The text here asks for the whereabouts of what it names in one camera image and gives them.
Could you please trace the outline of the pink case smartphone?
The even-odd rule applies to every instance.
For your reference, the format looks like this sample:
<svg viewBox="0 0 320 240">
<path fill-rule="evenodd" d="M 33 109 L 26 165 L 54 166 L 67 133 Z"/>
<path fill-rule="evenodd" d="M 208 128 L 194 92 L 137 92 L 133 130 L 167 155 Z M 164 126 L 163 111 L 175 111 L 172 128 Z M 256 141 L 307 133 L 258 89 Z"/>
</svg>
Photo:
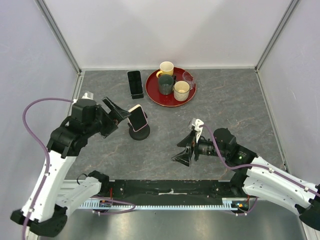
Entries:
<svg viewBox="0 0 320 240">
<path fill-rule="evenodd" d="M 140 104 L 135 105 L 128 112 L 130 113 L 128 121 L 134 132 L 138 132 L 148 125 L 147 116 Z"/>
</svg>

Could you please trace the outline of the black round suction base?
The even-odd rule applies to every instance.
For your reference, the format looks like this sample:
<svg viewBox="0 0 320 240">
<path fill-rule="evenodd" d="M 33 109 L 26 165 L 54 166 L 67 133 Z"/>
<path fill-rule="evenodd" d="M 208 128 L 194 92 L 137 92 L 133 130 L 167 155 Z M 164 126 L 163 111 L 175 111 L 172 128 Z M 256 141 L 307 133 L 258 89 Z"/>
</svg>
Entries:
<svg viewBox="0 0 320 240">
<path fill-rule="evenodd" d="M 140 129 L 139 131 L 134 131 L 132 125 L 128 123 L 129 126 L 129 135 L 132 139 L 136 141 L 142 141 L 145 140 L 151 132 L 150 126 L 147 124 L 145 127 Z"/>
</svg>

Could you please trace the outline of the white case smartphone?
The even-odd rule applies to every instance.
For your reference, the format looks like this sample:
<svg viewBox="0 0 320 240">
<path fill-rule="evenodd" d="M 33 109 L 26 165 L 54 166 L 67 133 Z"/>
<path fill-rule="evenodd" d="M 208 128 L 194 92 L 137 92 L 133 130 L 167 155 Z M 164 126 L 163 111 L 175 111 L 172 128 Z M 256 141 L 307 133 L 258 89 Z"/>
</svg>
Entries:
<svg viewBox="0 0 320 240">
<path fill-rule="evenodd" d="M 127 72 L 130 93 L 132 95 L 140 95 L 143 93 L 141 72 L 139 70 Z"/>
</svg>

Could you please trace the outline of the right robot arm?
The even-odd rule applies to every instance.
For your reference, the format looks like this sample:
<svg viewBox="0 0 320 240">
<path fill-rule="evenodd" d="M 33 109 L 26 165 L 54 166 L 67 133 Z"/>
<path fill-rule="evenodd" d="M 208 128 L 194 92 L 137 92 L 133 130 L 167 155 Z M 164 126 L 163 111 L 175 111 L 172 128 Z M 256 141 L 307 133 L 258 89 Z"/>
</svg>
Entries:
<svg viewBox="0 0 320 240">
<path fill-rule="evenodd" d="M 219 157 L 234 171 L 229 191 L 235 197 L 243 194 L 262 198 L 291 211 L 307 226 L 320 229 L 320 187 L 267 162 L 257 153 L 237 143 L 227 128 L 211 132 L 204 138 L 194 127 L 177 146 L 184 150 L 171 159 L 187 167 L 201 155 Z"/>
</svg>

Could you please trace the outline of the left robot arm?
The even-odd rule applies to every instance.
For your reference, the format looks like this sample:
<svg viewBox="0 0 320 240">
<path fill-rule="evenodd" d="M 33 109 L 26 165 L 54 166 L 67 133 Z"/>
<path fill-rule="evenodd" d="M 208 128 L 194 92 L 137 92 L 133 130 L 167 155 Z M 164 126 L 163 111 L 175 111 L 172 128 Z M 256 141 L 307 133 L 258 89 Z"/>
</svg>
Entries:
<svg viewBox="0 0 320 240">
<path fill-rule="evenodd" d="M 130 112 L 120 108 L 108 97 L 106 112 L 95 100 L 88 97 L 70 100 L 71 114 L 50 135 L 47 145 L 27 125 L 26 112 L 22 121 L 29 134 L 44 150 L 45 161 L 36 185 L 25 205 L 14 210 L 10 219 L 24 229 L 42 237 L 56 237 L 64 228 L 70 215 L 86 200 L 104 197 L 110 193 L 109 177 L 97 170 L 89 173 L 85 181 L 59 198 L 65 177 L 90 137 L 100 134 L 108 137 L 118 129 Z"/>
</svg>

